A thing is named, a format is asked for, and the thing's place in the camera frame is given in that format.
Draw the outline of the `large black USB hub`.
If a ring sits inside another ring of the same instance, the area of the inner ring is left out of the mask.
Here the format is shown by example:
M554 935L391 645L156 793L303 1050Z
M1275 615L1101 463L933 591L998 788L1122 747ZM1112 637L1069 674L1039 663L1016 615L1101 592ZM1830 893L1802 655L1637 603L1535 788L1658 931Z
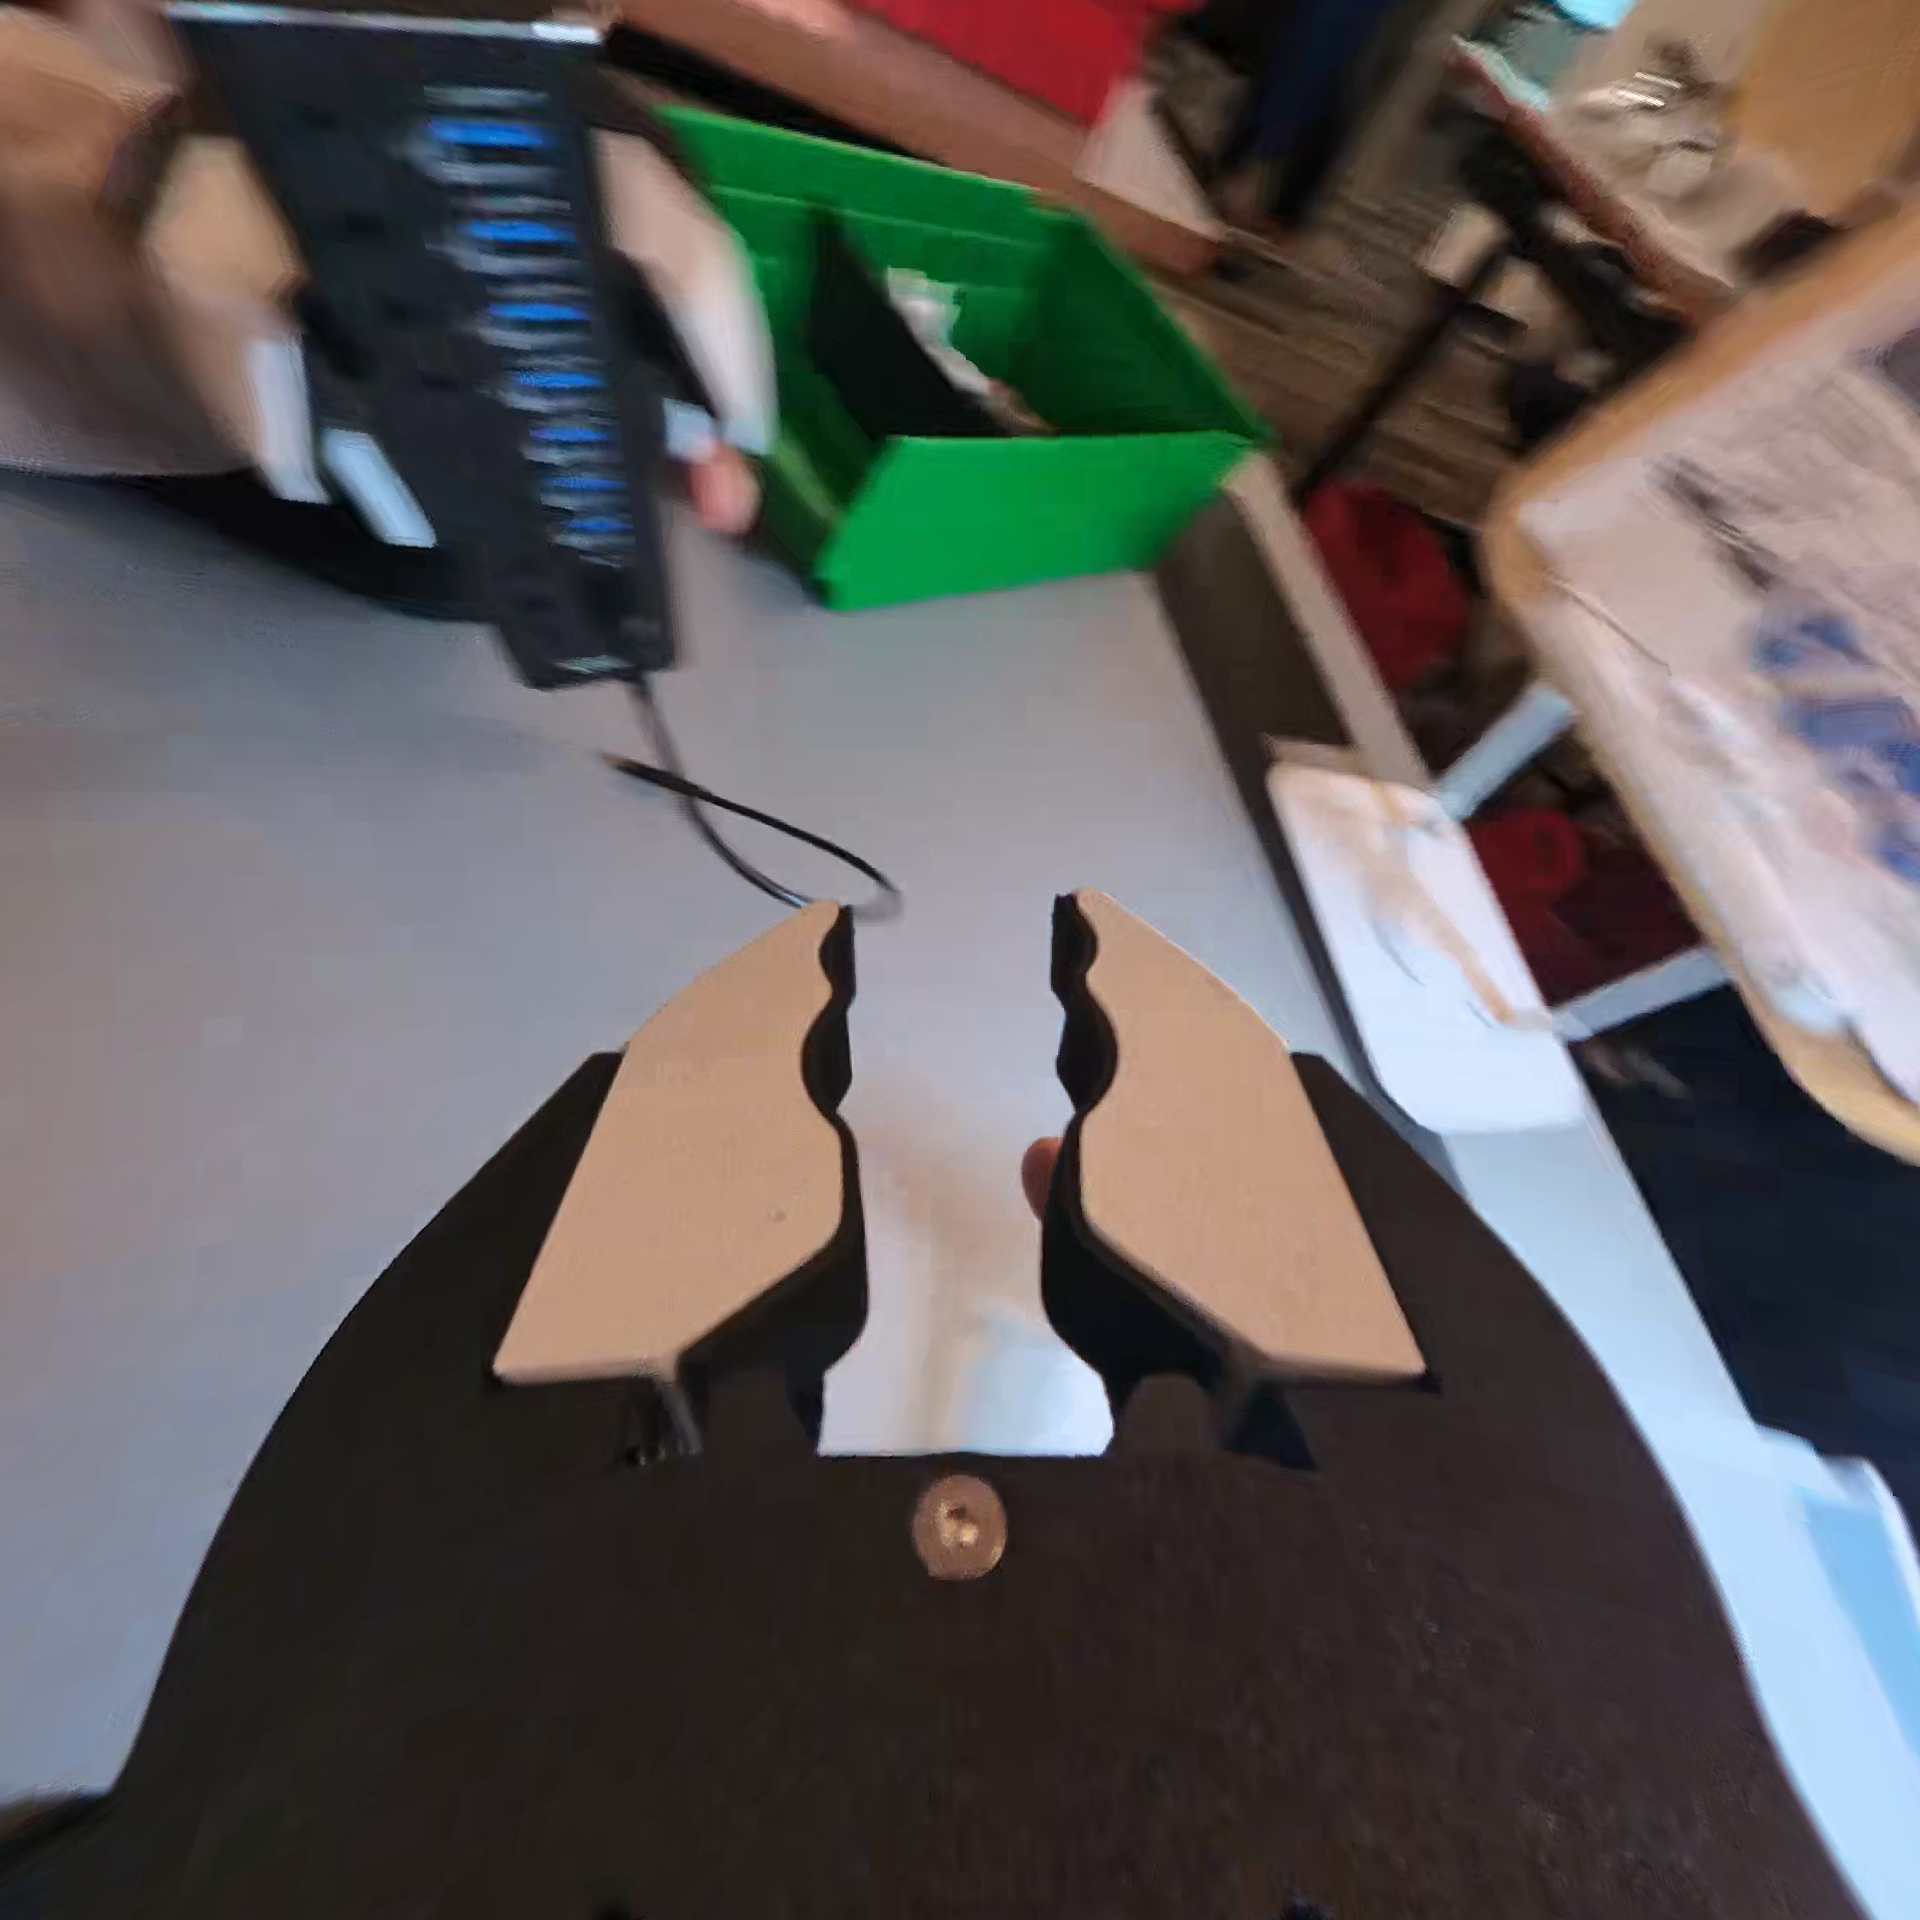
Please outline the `large black USB hub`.
M167 4L295 237L320 427L371 432L533 689L676 663L639 359L565 4Z

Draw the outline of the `black divider panel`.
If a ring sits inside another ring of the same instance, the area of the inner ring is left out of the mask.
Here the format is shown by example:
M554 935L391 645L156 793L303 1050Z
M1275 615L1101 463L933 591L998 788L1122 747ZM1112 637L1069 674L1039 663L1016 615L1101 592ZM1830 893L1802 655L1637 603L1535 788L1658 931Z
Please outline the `black divider panel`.
M1003 426L938 369L846 224L807 215L807 356L874 441L997 441Z

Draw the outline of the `green plastic bin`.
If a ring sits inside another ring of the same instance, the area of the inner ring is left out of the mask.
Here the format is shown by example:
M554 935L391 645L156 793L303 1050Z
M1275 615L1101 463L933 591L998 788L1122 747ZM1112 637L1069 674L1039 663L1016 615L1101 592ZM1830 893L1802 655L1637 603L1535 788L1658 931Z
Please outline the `green plastic bin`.
M1260 413L1099 229L1022 183L669 106L775 336L773 549L863 610L1150 569L1267 444ZM869 439L812 367L808 211L848 229L1003 439Z

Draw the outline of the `red ribbed plastic bin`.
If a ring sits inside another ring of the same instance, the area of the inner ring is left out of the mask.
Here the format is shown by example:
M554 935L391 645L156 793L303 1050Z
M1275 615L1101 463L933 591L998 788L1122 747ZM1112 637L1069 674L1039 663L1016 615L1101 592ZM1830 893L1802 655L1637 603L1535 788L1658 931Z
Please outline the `red ribbed plastic bin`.
M888 31L1091 129L1148 49L1203 3L848 3Z

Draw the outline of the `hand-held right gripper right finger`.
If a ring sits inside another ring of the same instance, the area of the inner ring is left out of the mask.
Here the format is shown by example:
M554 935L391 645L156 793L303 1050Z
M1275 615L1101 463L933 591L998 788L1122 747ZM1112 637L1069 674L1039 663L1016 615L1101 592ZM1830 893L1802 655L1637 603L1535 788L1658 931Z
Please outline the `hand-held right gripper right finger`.
M1043 1209L1052 1330L1116 1442L1172 1381L1221 1452L1307 1471L1293 1385L1420 1385L1426 1361L1288 1044L1095 890L1053 901L1048 985L1071 1104Z

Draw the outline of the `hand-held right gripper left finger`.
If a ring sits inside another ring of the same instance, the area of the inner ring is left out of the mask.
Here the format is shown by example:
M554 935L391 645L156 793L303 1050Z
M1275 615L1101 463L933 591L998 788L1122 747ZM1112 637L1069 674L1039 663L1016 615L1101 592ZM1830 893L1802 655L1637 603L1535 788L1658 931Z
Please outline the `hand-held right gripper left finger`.
M827 1375L869 1314L842 1116L853 995L853 916L814 904L631 1033L493 1381L644 1381L694 1450L714 1391L771 1375L819 1442Z

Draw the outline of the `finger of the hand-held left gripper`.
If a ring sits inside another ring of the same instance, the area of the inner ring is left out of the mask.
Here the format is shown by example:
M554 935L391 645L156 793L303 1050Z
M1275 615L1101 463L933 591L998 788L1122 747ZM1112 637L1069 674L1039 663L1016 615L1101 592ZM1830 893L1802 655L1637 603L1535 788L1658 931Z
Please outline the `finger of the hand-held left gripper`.
M434 524L383 447L360 427L325 426L320 467L371 536L399 551L439 547Z
M776 351L748 250L659 144L597 131L592 156L614 252L661 303L711 434L765 460L776 444Z

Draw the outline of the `person's left forearm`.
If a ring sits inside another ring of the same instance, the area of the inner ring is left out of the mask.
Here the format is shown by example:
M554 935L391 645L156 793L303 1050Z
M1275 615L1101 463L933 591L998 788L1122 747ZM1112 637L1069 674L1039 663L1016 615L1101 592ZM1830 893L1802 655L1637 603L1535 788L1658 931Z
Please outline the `person's left forearm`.
M320 504L301 282L162 4L2 7L6 472Z

